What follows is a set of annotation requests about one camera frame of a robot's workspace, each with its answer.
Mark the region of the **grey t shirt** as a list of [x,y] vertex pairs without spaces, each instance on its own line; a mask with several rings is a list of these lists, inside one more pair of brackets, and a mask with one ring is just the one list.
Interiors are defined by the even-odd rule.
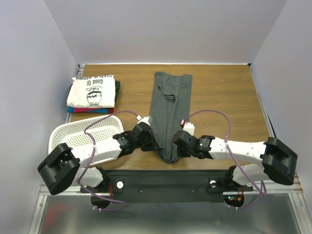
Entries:
[[174,76],[155,72],[150,105],[151,127],[158,145],[157,154],[172,164],[179,159],[173,135],[181,129],[181,121],[190,113],[193,76]]

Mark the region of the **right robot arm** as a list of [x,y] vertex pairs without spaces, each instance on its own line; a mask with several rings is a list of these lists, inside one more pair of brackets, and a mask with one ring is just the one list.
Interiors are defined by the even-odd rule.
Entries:
[[275,137],[265,142],[226,141],[203,135],[200,138],[184,130],[176,132],[172,142],[180,157],[199,159],[232,159],[245,166],[231,166],[224,178],[216,179],[216,185],[236,190],[251,182],[272,180],[281,185],[293,185],[297,154]]

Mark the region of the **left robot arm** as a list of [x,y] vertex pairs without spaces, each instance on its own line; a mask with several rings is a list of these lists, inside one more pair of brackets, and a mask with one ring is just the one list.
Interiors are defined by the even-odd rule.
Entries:
[[151,126],[140,122],[130,130],[90,146],[69,147],[59,144],[38,166],[38,172],[51,195],[64,192],[70,186],[77,186],[80,180],[84,186],[97,192],[108,188],[108,179],[98,169],[88,169],[91,164],[117,159],[133,153],[135,149],[153,151],[156,148]]

